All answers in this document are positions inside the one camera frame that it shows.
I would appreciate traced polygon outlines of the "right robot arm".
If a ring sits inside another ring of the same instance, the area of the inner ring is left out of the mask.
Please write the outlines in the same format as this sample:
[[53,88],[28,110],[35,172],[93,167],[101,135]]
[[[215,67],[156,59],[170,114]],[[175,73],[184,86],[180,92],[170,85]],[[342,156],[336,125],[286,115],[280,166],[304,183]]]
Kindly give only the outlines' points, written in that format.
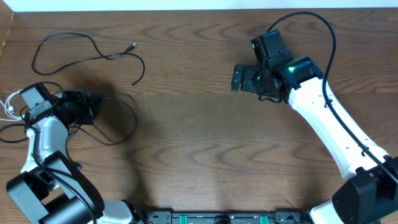
[[331,199],[310,209],[312,223],[377,223],[397,211],[397,159],[356,124],[309,57],[294,59],[280,32],[251,40],[255,65],[237,64],[233,91],[287,103],[312,127],[345,183]]

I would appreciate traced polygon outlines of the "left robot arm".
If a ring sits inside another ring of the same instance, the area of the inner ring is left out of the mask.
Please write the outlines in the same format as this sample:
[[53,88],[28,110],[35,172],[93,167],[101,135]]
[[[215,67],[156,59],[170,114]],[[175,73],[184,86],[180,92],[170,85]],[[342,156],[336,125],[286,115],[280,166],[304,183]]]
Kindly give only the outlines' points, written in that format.
[[21,126],[29,148],[21,173],[6,185],[31,223],[138,223],[124,200],[102,198],[68,155],[70,128],[92,125],[105,96],[84,90],[51,94],[43,82],[20,91],[29,110]]

